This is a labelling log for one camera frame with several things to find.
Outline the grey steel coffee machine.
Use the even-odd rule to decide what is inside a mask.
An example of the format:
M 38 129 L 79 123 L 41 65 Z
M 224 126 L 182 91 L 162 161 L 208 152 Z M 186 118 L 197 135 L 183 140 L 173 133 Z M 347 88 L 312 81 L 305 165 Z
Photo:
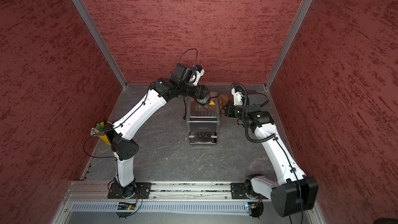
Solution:
M 185 97 L 188 141 L 190 145 L 216 145 L 220 129 L 221 111 L 218 93 L 212 91 L 206 105 L 191 97 Z

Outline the brown microfibre cloth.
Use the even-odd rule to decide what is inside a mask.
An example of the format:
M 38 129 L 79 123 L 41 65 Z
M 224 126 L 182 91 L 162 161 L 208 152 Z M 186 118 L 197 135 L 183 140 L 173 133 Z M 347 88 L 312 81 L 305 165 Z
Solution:
M 224 107 L 233 103 L 233 96 L 231 94 L 223 94 L 218 96 L 219 108 L 222 115 L 225 115 Z

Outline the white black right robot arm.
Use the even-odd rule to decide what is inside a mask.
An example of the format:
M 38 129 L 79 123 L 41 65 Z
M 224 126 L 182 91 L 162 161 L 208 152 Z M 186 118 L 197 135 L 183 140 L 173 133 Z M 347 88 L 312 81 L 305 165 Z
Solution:
M 247 176 L 243 192 L 246 197 L 257 200 L 249 209 L 253 211 L 258 208 L 263 199 L 271 200 L 281 217 L 313 209 L 319 185 L 297 165 L 282 141 L 271 114 L 261 109 L 257 92 L 235 87 L 231 94 L 233 102 L 223 107 L 225 115 L 237 119 L 238 124 L 244 127 L 249 142 L 263 146 L 277 177 L 272 180 L 260 174 Z

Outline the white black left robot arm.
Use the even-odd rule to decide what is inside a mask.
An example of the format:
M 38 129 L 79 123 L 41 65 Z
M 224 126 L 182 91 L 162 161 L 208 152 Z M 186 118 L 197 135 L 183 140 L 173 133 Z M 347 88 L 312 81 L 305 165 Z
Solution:
M 173 83 L 160 78 L 153 82 L 142 100 L 113 125 L 104 125 L 104 133 L 110 141 L 116 159 L 114 186 L 125 198 L 137 195 L 134 176 L 134 157 L 139 145 L 133 140 L 140 127 L 161 107 L 178 96 L 189 96 L 201 103 L 210 98 L 210 91 L 204 85 L 188 81 Z

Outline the yellow pen holder cup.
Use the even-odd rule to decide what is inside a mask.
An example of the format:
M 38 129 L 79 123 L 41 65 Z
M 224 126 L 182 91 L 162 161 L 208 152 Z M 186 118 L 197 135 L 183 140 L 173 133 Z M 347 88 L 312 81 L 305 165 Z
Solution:
M 111 145 L 110 140 L 107 136 L 108 130 L 107 127 L 113 127 L 112 123 L 104 120 L 103 122 L 97 123 L 94 128 L 90 130 L 90 136 L 97 136 L 99 137 L 105 144 Z

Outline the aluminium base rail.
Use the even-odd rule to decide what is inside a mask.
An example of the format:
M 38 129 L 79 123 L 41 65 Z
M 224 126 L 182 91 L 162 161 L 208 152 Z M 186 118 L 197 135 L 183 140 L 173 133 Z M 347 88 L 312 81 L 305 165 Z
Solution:
M 270 200 L 263 214 L 249 214 L 251 199 L 233 198 L 229 181 L 153 181 L 143 198 L 127 210 L 126 199 L 109 199 L 108 182 L 74 181 L 61 202 L 54 224 L 323 224 L 318 206 L 303 214 L 280 217 Z

